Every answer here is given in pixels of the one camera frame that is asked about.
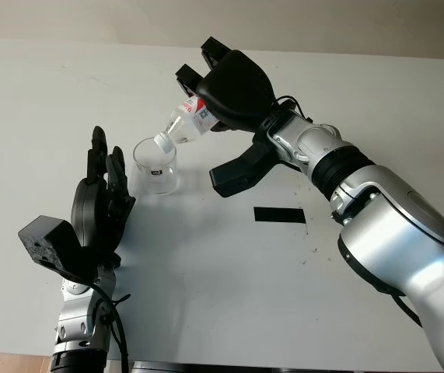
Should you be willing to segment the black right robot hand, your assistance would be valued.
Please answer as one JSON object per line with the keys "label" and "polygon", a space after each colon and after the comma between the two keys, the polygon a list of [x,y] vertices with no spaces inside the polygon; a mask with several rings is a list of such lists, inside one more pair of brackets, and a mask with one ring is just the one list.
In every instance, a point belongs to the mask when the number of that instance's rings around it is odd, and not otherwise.
{"label": "black right robot hand", "polygon": [[265,72],[239,50],[209,37],[201,55],[210,68],[201,76],[184,64],[175,73],[181,89],[201,98],[216,118],[213,132],[254,133],[272,111],[276,97]]}

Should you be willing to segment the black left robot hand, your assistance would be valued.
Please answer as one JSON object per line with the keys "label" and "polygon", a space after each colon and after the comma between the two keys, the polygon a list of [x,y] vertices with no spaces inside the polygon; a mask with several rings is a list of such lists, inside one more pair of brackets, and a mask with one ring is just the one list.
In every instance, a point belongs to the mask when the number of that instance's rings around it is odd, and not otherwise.
{"label": "black left robot hand", "polygon": [[94,127],[86,177],[76,188],[71,224],[81,246],[98,264],[114,269],[121,265],[115,250],[134,204],[121,148],[116,146],[108,152],[104,130]]}

